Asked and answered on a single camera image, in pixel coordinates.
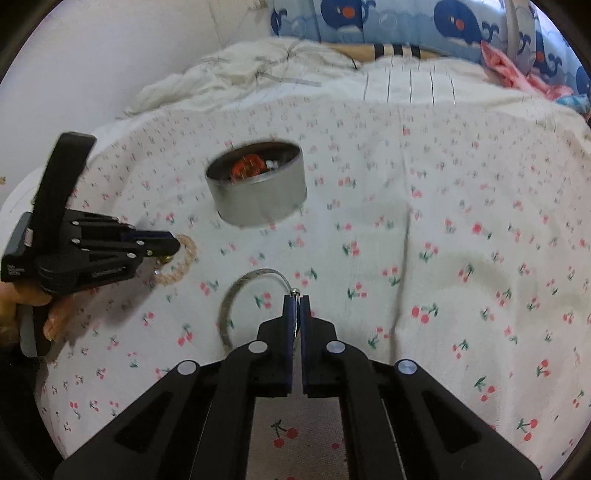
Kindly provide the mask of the person's left hand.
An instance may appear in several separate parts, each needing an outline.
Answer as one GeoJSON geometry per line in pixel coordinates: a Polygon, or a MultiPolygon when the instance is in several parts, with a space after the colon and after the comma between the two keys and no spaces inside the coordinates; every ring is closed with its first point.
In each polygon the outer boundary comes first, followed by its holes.
{"type": "MultiPolygon", "coordinates": [[[[1,283],[1,346],[15,344],[19,339],[19,323],[17,321],[17,307],[27,305],[33,307],[46,306],[52,301],[50,295],[38,286],[29,283],[1,283]]],[[[50,308],[43,326],[46,339],[54,340],[60,334],[71,310],[72,298],[65,297],[57,300],[50,308]]]]}

